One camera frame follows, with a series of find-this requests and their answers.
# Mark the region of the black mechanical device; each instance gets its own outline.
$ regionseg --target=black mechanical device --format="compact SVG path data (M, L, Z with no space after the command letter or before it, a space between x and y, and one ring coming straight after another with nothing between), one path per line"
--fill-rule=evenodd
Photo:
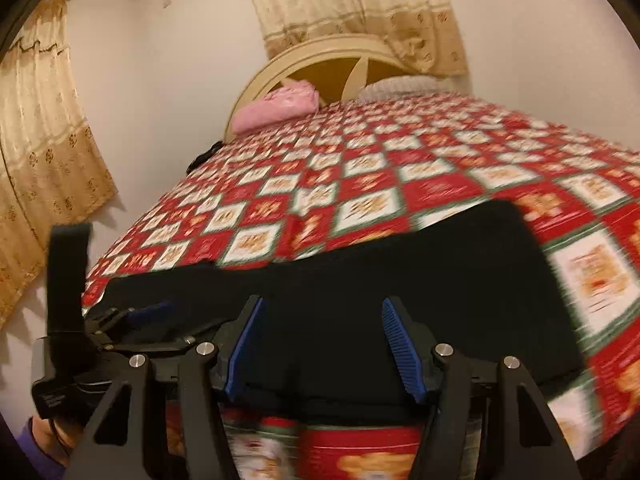
M216 330L208 326L175 344L119 346L105 334L126 313L109 311L91 323L82 317L89 236L86 224L53 229L47 336L34 346L39 415L72 413L86 421L65 479L170 478L164 409L171 391L180 403L188 478L239 480L219 405L242 389L243 363L268 306L250 296L239 317ZM517 358L475 360L428 336L404 335L418 349L420 373L429 376L422 402L429 416L410 480L458 478L472 402L484 411L476 479L580 479L555 418Z

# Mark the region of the metal screw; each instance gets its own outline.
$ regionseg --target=metal screw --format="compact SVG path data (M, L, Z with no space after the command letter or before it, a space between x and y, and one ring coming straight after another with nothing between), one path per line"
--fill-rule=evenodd
M136 354L131 359L129 359L129 366L134 368L140 368L146 361L146 357L142 354Z
M441 357L449 357L453 354L453 346L447 343L439 343L436 345L436 353Z
M196 346L196 352L200 355L209 355L215 349L216 347L209 341L200 343L198 346Z
M504 365L511 370L515 370L520 366L520 360L517 357L507 356L503 362Z

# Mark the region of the headboard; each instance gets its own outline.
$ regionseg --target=headboard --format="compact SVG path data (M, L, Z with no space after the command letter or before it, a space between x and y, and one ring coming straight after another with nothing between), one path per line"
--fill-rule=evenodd
M354 99L381 79L413 73L377 36L339 34L301 43L273 58L247 85L226 124L225 142L234 138L231 118L239 108L288 80L306 79L320 93L321 105L327 105Z

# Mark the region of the gold curtain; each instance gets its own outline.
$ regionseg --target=gold curtain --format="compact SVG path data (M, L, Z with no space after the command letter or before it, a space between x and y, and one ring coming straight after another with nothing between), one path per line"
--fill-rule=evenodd
M82 114L66 0L44 0L0 63L0 327L44 264L53 224L85 220L115 193Z
M385 40L416 72L467 72L449 0L253 0L265 47L273 58L320 36L359 32Z

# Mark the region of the purple sleeve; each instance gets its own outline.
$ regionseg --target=purple sleeve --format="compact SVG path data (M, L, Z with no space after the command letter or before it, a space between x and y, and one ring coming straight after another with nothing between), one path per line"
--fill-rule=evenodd
M33 433L31 433L31 419L25 424L17 441L18 446L20 446L22 452L27 456L31 465L42 476L43 480L62 480L65 467L38 447L33 438Z

